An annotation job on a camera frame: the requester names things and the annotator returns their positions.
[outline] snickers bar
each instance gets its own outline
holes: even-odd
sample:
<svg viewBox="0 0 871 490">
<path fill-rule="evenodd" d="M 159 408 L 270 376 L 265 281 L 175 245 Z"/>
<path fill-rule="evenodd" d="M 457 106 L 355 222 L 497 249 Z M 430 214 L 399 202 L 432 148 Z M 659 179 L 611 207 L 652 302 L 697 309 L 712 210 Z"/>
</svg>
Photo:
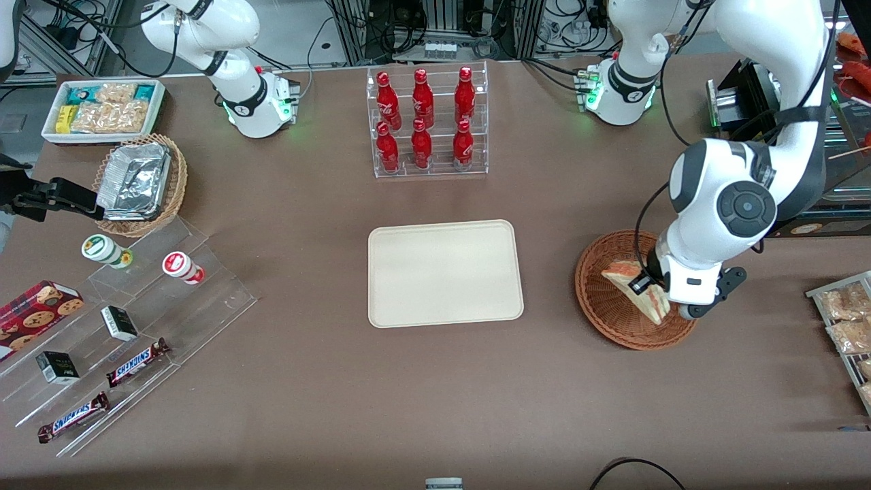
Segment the snickers bar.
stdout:
<svg viewBox="0 0 871 490">
<path fill-rule="evenodd" d="M 121 367 L 107 374 L 106 378 L 109 379 L 109 387 L 114 388 L 115 386 L 120 385 L 122 381 L 133 376 L 139 372 L 139 370 L 150 364 L 154 359 L 157 359 L 169 350 L 169 345 L 166 345 L 166 340 L 161 337 L 157 342 L 149 345 L 148 349 L 143 350 L 133 359 L 121 364 Z"/>
<path fill-rule="evenodd" d="M 54 424 L 43 425 L 39 427 L 39 444 L 45 444 L 48 441 L 56 438 L 61 432 L 69 429 L 75 424 L 80 424 L 94 413 L 100 411 L 109 411 L 109 399 L 105 392 L 101 391 L 96 398 L 90 402 L 78 407 L 76 410 L 67 413 L 62 418 L 55 420 Z"/>
</svg>

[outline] white tray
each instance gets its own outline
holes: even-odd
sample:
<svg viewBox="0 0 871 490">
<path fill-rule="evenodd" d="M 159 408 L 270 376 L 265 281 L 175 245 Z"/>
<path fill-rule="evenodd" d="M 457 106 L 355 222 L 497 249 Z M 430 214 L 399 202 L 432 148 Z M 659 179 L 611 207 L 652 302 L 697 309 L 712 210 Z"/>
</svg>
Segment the white tray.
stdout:
<svg viewBox="0 0 871 490">
<path fill-rule="evenodd" d="M 139 133 L 108 133 L 108 134 L 82 134 L 82 133 L 56 133 L 55 123 L 60 108 L 66 103 L 70 90 L 73 88 L 93 87 L 103 83 L 154 85 L 152 99 L 148 102 L 148 112 L 145 114 L 145 122 Z M 55 145 L 100 145 L 105 143 L 119 143 L 133 140 L 140 136 L 151 134 L 154 123 L 157 122 L 160 104 L 163 102 L 164 86 L 158 80 L 151 78 L 111 78 L 105 80 L 79 80 L 75 82 L 63 82 L 55 94 L 54 102 L 51 103 L 48 117 L 43 125 L 43 138 Z"/>
<path fill-rule="evenodd" d="M 511 223 L 377 228 L 369 235 L 369 322 L 375 327 L 495 322 L 522 314 Z"/>
</svg>

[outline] red cookie box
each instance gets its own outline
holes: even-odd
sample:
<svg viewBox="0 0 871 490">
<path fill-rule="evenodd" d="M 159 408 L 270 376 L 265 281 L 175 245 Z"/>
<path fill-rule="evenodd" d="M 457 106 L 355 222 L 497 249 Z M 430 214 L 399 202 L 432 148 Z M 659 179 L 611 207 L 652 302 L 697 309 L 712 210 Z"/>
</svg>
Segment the red cookie box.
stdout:
<svg viewBox="0 0 871 490">
<path fill-rule="evenodd" d="M 0 361 L 84 305 L 74 289 L 42 281 L 0 307 Z"/>
</svg>

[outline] beige tray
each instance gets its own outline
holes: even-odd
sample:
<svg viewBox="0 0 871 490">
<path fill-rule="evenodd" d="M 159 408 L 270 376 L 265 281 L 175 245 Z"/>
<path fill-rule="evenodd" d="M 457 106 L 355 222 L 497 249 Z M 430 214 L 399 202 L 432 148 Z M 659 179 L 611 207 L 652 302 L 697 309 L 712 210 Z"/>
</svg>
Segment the beige tray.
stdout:
<svg viewBox="0 0 871 490">
<path fill-rule="evenodd" d="M 522 314 L 511 223 L 377 228 L 369 235 L 369 322 L 375 327 L 495 322 Z"/>
</svg>

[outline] cookie box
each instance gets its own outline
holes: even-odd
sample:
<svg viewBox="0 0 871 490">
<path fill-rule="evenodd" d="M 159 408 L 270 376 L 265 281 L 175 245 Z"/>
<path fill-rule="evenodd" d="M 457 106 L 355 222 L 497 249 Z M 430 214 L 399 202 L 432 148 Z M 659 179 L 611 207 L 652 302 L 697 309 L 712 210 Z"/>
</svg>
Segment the cookie box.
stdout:
<svg viewBox="0 0 871 490">
<path fill-rule="evenodd" d="M 139 133 L 105 133 L 105 134 L 75 134 L 75 133 L 58 133 L 55 131 L 55 123 L 57 117 L 61 113 L 61 107 L 67 104 L 67 99 L 70 92 L 89 87 L 100 85 L 106 82 L 137 84 L 137 85 L 153 85 L 151 100 L 148 104 L 148 112 L 145 115 L 145 123 L 142 125 L 142 131 Z M 45 118 L 42 135 L 46 141 L 55 145 L 106 145 L 111 143 L 119 143 L 121 141 L 134 140 L 151 134 L 154 124 L 157 122 L 160 112 L 160 105 L 163 102 L 165 88 L 158 80 L 152 78 L 107 78 L 100 80 L 76 80 L 63 82 L 57 88 L 54 102 L 51 103 L 48 117 Z"/>
<path fill-rule="evenodd" d="M 0 361 L 84 305 L 78 291 L 42 281 L 0 307 Z"/>
</svg>

